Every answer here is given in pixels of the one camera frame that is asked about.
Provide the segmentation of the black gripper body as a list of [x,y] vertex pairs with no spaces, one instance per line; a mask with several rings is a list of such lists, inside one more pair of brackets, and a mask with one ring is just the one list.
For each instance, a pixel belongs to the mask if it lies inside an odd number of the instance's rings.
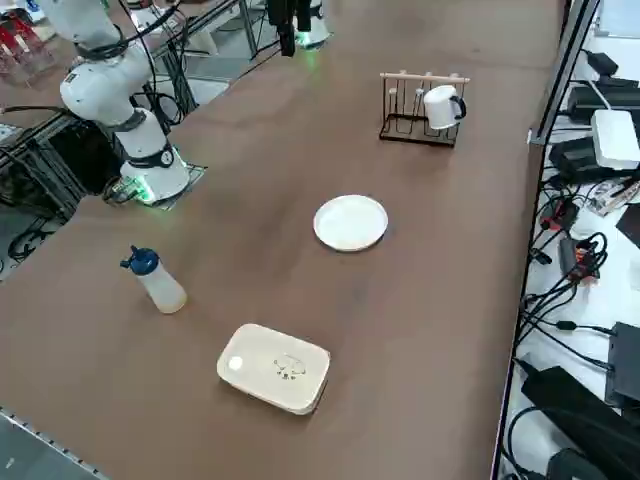
[[270,23],[285,23],[293,19],[299,22],[321,17],[320,0],[268,0],[267,16]]

